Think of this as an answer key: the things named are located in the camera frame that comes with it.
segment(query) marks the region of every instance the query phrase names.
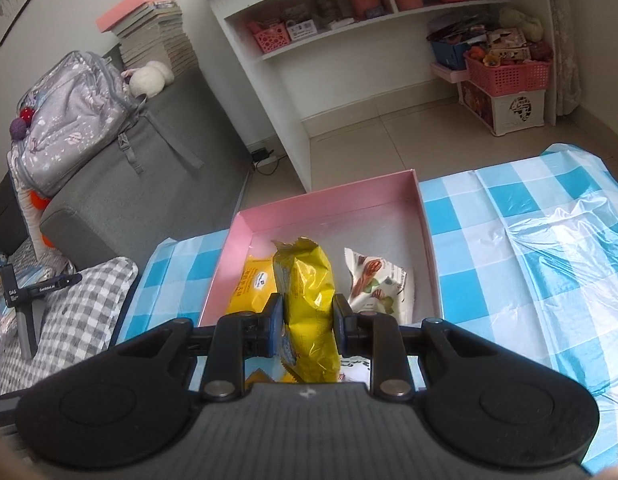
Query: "blue box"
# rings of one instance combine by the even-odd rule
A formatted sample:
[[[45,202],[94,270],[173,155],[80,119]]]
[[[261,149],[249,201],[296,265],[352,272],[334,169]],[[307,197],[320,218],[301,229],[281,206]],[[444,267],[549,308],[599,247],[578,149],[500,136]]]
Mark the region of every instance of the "blue box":
[[[451,70],[465,70],[465,57],[463,54],[471,48],[467,43],[456,43],[455,45],[444,41],[432,41],[431,47],[436,56],[436,62],[450,68]]]

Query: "white plush toy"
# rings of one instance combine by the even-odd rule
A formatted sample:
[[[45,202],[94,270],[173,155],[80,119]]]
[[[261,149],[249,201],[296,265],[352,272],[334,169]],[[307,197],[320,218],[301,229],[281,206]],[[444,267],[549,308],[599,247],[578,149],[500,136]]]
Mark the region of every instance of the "white plush toy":
[[[129,75],[131,75],[129,81],[131,93],[135,97],[145,94],[148,99],[156,97],[175,79],[171,69],[160,61],[150,61],[142,68],[132,68],[122,72],[122,77]]]

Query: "purple pom-pom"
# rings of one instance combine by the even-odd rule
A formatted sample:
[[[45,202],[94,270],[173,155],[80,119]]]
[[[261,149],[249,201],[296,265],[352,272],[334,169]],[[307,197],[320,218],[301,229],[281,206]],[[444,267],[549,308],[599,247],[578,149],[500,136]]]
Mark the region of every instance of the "purple pom-pom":
[[[9,133],[13,140],[23,140],[26,137],[26,121],[20,117],[11,121]]]

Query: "white snack package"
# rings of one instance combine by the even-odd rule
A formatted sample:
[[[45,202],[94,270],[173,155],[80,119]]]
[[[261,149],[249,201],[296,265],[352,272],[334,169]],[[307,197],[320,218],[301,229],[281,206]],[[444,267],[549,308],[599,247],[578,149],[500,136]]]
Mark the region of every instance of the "white snack package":
[[[351,273],[349,305],[353,312],[375,310],[396,318],[398,324],[413,317],[413,277],[401,267],[379,256],[363,256],[345,248]]]

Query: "baseboard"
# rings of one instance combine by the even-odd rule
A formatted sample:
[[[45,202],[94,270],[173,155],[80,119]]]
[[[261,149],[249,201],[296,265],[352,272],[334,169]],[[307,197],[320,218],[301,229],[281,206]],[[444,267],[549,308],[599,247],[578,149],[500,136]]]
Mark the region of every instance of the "baseboard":
[[[361,123],[391,112],[457,95],[455,85],[436,78],[417,85],[377,94],[302,120],[309,137]]]
[[[568,116],[577,126],[597,140],[618,162],[618,132],[605,124],[601,118],[580,105]]]
[[[260,148],[266,148],[268,152],[273,151],[273,155],[276,155],[278,158],[287,154],[278,136],[267,137],[266,139],[247,145],[249,153],[259,150]]]

